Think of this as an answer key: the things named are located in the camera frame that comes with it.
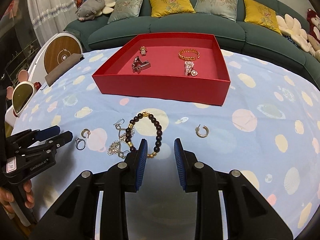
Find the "yellow embroidered cushion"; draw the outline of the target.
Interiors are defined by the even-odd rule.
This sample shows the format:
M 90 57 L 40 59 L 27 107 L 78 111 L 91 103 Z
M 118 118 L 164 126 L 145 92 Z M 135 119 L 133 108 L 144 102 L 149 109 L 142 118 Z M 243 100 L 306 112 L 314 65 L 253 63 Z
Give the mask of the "yellow embroidered cushion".
M 259 25 L 281 35 L 276 12 L 254 0 L 244 0 L 246 16 L 244 22 Z
M 195 13 L 190 0 L 149 0 L 151 17 L 161 18 L 171 14 Z

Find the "white curtain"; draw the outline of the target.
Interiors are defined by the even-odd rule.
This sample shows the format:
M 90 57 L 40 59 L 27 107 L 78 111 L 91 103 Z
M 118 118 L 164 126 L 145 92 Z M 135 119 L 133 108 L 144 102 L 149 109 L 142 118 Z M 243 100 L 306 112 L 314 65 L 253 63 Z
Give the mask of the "white curtain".
M 74 0 L 27 0 L 27 5 L 33 29 L 41 46 L 76 20 Z

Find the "left grey embroidered cushion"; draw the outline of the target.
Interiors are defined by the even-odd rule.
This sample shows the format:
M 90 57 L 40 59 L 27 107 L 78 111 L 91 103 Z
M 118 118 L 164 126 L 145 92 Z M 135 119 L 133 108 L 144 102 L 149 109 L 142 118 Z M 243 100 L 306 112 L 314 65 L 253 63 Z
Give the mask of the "left grey embroidered cushion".
M 111 13 L 108 24 L 127 18 L 138 17 L 143 0 L 116 0 L 114 11 Z

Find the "left yellow embroidered cushion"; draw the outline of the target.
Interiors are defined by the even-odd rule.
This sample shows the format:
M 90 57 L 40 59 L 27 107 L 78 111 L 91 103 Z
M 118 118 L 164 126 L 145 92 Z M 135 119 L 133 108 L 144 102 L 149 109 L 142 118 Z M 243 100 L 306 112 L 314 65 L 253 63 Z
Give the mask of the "left yellow embroidered cushion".
M 190 0 L 149 0 L 151 17 L 161 18 L 171 14 L 195 13 Z

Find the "round white wood device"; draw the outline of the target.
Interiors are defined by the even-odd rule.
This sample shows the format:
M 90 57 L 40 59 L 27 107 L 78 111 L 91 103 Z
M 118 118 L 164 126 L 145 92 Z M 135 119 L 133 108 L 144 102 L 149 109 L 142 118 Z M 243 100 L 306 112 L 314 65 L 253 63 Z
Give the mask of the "round white wood device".
M 57 33 L 37 52 L 29 69 L 28 81 L 44 84 L 45 76 L 72 54 L 82 54 L 80 41 L 70 33 Z

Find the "red monkey plush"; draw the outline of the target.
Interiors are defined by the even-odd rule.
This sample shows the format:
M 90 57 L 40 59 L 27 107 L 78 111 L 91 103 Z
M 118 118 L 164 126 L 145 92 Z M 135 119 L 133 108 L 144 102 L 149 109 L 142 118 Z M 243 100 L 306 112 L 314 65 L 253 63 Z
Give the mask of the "red monkey plush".
M 309 8 L 307 12 L 307 21 L 310 24 L 310 35 L 313 36 L 317 41 L 319 41 L 320 18 L 317 15 L 317 12 Z

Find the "small hoop earring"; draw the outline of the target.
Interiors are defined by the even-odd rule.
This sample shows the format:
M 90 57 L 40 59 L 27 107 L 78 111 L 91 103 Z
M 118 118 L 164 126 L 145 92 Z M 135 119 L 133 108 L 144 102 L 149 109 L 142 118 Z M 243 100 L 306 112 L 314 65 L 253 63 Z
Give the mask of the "small hoop earring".
M 85 128 L 81 131 L 81 136 L 84 138 L 84 139 L 88 139 L 89 136 L 91 135 L 91 132 L 89 129 Z

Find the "white mouse-ear mirror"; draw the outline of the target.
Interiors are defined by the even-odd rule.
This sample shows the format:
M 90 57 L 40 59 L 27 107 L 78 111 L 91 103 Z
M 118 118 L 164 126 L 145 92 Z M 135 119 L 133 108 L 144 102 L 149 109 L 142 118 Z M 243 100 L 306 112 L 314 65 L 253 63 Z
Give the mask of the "white mouse-ear mirror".
M 23 69 L 18 74 L 17 86 L 15 88 L 7 87 L 7 99 L 11 100 L 12 105 L 5 114 L 5 122 L 12 127 L 14 127 L 16 119 L 20 117 L 31 98 L 41 87 L 39 82 L 32 83 L 28 79 L 29 73 Z

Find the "gold wrist watch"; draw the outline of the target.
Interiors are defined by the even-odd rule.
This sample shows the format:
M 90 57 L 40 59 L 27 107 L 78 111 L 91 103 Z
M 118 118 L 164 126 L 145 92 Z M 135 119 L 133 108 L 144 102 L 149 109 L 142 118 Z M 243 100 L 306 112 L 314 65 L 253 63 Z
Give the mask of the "gold wrist watch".
M 145 46 L 141 46 L 139 51 L 142 56 L 145 56 L 147 52 L 147 48 Z

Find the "grey pig plush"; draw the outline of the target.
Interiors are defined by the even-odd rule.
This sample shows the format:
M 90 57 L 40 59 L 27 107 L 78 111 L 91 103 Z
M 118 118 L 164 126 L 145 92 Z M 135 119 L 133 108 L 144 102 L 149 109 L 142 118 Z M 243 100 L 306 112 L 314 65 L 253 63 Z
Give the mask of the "grey pig plush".
M 105 0 L 87 0 L 76 11 L 77 20 L 84 22 L 93 20 L 103 14 Z

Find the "silver wrist watch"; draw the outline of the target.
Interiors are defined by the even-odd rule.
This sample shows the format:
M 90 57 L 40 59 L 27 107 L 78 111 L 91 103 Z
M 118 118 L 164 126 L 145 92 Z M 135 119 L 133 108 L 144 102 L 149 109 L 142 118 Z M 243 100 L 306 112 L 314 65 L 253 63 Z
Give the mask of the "silver wrist watch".
M 139 56 L 135 57 L 132 63 L 132 71 L 138 74 L 140 74 L 143 70 L 149 69 L 150 67 L 151 63 L 149 61 L 141 61 Z

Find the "red cardboard tray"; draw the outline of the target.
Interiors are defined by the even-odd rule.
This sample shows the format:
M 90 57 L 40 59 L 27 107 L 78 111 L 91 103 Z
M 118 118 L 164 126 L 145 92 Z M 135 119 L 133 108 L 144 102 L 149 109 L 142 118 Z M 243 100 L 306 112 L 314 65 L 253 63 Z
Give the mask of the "red cardboard tray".
M 140 47 L 145 46 L 145 56 Z M 182 49 L 195 49 L 197 76 L 184 74 Z M 140 74 L 132 71 L 139 56 L 151 67 Z M 231 84 L 219 44 L 212 34 L 151 33 L 141 34 L 127 42 L 92 75 L 103 94 L 170 99 L 185 102 L 223 105 Z

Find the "white flower cushion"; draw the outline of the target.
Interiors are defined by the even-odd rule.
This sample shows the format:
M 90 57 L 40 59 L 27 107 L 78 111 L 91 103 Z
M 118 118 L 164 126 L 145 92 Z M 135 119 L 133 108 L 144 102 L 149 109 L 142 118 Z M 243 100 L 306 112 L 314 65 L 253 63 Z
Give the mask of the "white flower cushion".
M 308 44 L 307 33 L 302 28 L 299 20 L 291 17 L 289 14 L 285 14 L 284 17 L 277 15 L 276 19 L 281 33 L 291 38 L 300 49 L 308 53 L 311 46 Z

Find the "brown suede pouch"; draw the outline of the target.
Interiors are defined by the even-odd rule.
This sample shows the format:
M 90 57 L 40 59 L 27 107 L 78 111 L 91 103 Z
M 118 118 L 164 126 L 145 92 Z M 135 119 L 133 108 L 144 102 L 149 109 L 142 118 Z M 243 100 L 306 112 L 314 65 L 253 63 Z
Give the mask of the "brown suede pouch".
M 55 67 L 48 75 L 45 76 L 47 85 L 50 87 L 56 80 L 58 80 L 65 72 L 73 68 L 77 63 L 82 61 L 84 56 L 82 54 L 72 54 L 67 59 L 62 61 Z

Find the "pearl stud earring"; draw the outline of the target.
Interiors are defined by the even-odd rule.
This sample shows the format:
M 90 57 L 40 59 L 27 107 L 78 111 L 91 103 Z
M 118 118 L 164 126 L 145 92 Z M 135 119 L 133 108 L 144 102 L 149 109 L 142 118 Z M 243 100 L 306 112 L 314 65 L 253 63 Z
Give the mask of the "pearl stud earring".
M 198 72 L 196 70 L 191 71 L 191 76 L 197 76 L 197 75 L 198 75 Z

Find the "right grey embroidered cushion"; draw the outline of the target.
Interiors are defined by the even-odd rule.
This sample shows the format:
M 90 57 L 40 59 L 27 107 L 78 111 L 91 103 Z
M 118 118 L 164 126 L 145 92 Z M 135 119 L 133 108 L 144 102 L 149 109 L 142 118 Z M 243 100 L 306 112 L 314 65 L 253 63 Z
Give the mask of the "right grey embroidered cushion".
M 235 22 L 237 7 L 238 0 L 197 0 L 195 11 L 220 16 Z

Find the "right yellow embroidered cushion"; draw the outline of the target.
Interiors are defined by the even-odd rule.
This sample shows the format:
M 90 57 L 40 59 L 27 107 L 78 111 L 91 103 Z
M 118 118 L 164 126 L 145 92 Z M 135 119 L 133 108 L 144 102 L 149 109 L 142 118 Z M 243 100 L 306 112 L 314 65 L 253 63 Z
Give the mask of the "right yellow embroidered cushion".
M 244 0 L 246 16 L 244 22 L 259 25 L 281 35 L 276 12 L 254 0 Z

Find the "grey embroidered cushion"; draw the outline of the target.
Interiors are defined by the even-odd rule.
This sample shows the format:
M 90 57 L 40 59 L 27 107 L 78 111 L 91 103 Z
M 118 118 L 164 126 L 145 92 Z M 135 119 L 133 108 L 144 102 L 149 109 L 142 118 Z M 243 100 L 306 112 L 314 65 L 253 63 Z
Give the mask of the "grey embroidered cushion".
M 220 16 L 235 22 L 237 7 L 238 0 L 197 0 L 195 11 Z
M 114 11 L 111 13 L 108 24 L 127 18 L 138 17 L 143 0 L 116 0 Z

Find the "blue patterned tablecloth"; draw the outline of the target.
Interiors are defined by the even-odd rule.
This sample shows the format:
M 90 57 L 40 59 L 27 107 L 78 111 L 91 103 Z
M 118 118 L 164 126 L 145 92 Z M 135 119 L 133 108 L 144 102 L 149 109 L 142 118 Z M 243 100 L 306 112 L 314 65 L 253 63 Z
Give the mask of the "blue patterned tablecloth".
M 85 54 L 52 86 L 42 87 L 15 122 L 14 132 L 57 125 L 80 138 L 33 179 L 37 219 L 82 171 L 98 173 L 118 163 L 118 155 L 108 153 L 118 141 L 115 123 L 126 127 L 148 111 L 162 126 L 162 146 L 146 162 L 140 190 L 126 195 L 131 239 L 194 237 L 196 194 L 180 186 L 176 138 L 213 169 L 241 171 L 294 236 L 303 230 L 319 207 L 319 90 L 313 84 L 274 64 L 223 51 L 231 85 L 222 106 L 102 94 L 92 74 L 114 53 Z M 206 138 L 196 135 L 199 125 L 209 128 Z M 85 128 L 88 139 L 81 136 Z

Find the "gold hoop earring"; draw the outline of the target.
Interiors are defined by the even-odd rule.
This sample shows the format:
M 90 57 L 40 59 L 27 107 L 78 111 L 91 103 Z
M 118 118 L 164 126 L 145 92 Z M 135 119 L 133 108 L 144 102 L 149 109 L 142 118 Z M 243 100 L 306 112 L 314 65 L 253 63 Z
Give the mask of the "gold hoop earring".
M 195 133 L 199 138 L 206 138 L 209 135 L 209 128 L 207 126 L 197 126 Z

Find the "beige plush toy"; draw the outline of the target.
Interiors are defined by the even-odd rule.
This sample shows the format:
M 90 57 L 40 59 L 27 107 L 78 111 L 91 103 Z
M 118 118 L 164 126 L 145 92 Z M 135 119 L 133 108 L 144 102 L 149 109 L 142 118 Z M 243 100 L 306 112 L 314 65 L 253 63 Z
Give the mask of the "beige plush toy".
M 311 35 L 308 34 L 308 42 L 310 51 L 309 53 L 316 58 L 318 61 L 320 61 L 320 44 L 319 42 Z

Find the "dark green sofa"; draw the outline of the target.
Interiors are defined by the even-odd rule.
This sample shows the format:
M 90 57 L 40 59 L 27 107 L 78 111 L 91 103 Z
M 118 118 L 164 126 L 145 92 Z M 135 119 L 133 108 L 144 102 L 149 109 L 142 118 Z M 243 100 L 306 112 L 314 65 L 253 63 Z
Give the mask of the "dark green sofa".
M 197 0 L 190 0 L 192 5 Z M 306 17 L 279 0 L 254 0 L 277 15 L 290 16 L 299 20 L 302 28 L 309 30 Z M 319 61 L 310 53 L 302 51 L 288 39 L 274 31 L 253 23 L 245 22 L 245 3 L 238 0 L 236 21 L 199 14 L 171 14 L 161 18 L 151 16 L 149 0 L 143 0 L 137 17 L 108 23 L 109 16 L 101 15 L 94 20 L 74 20 L 65 31 L 78 38 L 85 51 L 123 46 L 138 34 L 185 32 L 215 35 L 220 48 L 255 57 L 283 67 L 319 86 Z

